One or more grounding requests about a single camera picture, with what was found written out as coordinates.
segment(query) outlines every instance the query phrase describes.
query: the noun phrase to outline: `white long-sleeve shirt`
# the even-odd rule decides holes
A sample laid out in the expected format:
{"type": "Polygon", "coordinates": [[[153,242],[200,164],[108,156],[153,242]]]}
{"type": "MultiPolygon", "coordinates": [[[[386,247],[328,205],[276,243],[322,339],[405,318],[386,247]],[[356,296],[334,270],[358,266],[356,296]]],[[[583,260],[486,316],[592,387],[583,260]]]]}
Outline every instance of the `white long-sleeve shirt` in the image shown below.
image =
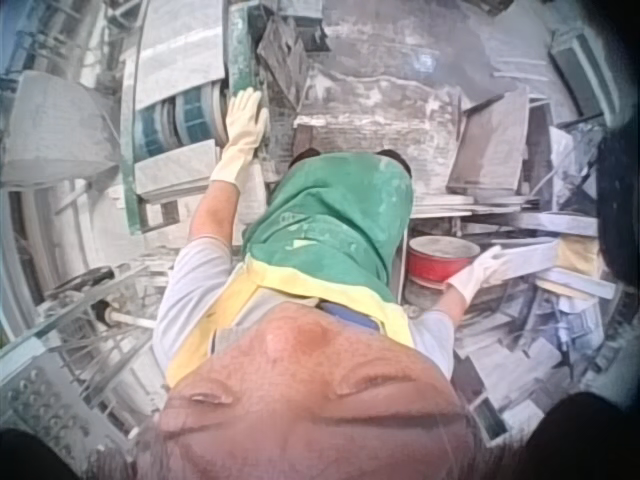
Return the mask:
{"type": "MultiPolygon", "coordinates": [[[[191,330],[220,296],[233,278],[231,252],[216,238],[200,238],[187,245],[176,259],[153,333],[153,349],[166,371],[191,330]]],[[[218,330],[211,353],[232,345],[273,307],[283,302],[317,305],[319,299],[296,297],[267,288],[243,308],[231,328],[218,330]]],[[[429,311],[409,321],[415,348],[430,358],[451,378],[453,372],[453,322],[443,312],[429,311]]]]}

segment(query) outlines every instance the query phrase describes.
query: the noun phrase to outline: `red bucket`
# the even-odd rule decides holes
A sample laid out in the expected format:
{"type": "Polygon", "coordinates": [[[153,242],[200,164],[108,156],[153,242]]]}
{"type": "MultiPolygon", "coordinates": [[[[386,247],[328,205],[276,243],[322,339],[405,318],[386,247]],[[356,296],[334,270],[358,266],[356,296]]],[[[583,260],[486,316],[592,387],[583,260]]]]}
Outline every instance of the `red bucket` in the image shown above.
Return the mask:
{"type": "Polygon", "coordinates": [[[475,243],[455,237],[426,236],[409,242],[409,277],[417,283],[442,284],[480,254],[475,243]]]}

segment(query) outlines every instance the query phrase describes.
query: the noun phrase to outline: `yellow vest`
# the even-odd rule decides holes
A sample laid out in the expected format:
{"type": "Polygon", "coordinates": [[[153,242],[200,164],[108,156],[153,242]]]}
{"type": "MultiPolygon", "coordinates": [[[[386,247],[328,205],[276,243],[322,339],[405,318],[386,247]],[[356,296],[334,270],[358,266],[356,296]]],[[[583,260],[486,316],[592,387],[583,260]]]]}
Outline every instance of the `yellow vest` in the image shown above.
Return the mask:
{"type": "Polygon", "coordinates": [[[301,297],[321,298],[344,305],[371,317],[380,326],[380,331],[389,338],[403,345],[414,346],[409,321],[402,307],[384,302],[372,290],[318,280],[293,268],[270,266],[248,256],[169,363],[169,387],[173,388],[209,357],[213,333],[232,326],[259,288],[270,288],[301,297]]]}

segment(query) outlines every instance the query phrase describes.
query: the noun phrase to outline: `white work glove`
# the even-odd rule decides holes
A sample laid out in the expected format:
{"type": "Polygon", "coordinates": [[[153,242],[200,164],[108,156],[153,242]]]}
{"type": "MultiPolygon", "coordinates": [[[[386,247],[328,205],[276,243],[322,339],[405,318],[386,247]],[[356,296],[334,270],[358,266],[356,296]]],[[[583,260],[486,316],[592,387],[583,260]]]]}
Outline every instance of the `white work glove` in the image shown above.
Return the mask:
{"type": "Polygon", "coordinates": [[[211,174],[211,181],[233,183],[242,182],[242,174],[253,160],[253,155],[262,141],[269,119],[266,108],[258,105],[262,92],[253,88],[241,91],[229,102],[227,108],[227,133],[229,143],[224,147],[220,161],[211,174]]]}
{"type": "Polygon", "coordinates": [[[468,306],[481,287],[489,286],[489,277],[498,271],[506,259],[507,257],[502,255],[502,247],[493,247],[476,258],[475,262],[467,268],[447,280],[447,284],[455,287],[464,296],[468,306]]]}

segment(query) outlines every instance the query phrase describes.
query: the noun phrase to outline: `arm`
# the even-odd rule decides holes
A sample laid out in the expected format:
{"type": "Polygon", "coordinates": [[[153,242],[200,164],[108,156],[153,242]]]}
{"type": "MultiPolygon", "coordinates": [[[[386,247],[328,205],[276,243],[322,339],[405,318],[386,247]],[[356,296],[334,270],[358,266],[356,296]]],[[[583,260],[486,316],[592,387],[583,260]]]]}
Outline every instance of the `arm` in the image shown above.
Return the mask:
{"type": "Polygon", "coordinates": [[[467,300],[457,288],[449,287],[432,310],[447,315],[451,323],[453,323],[453,328],[456,329],[462,323],[462,317],[464,317],[464,312],[467,310],[467,300]]]}
{"type": "Polygon", "coordinates": [[[176,259],[153,332],[153,350],[163,370],[231,275],[230,245],[240,197],[238,185],[262,140],[267,121],[264,109],[258,118],[260,98],[259,92],[249,89],[229,103],[229,143],[191,221],[191,242],[176,259]]]}
{"type": "Polygon", "coordinates": [[[230,246],[239,198],[240,192],[234,184],[212,182],[191,220],[189,240],[216,237],[230,246]]]}
{"type": "Polygon", "coordinates": [[[189,238],[216,237],[231,245],[233,223],[240,198],[239,185],[260,145],[267,124],[268,112],[258,104],[262,93],[253,88],[231,99],[227,112],[229,143],[211,175],[211,184],[200,201],[191,221],[189,238]]]}
{"type": "Polygon", "coordinates": [[[455,329],[462,323],[476,292],[504,262],[499,258],[500,250],[500,247],[488,250],[450,278],[438,303],[419,319],[409,322],[416,349],[438,365],[447,378],[453,372],[455,329]]]}

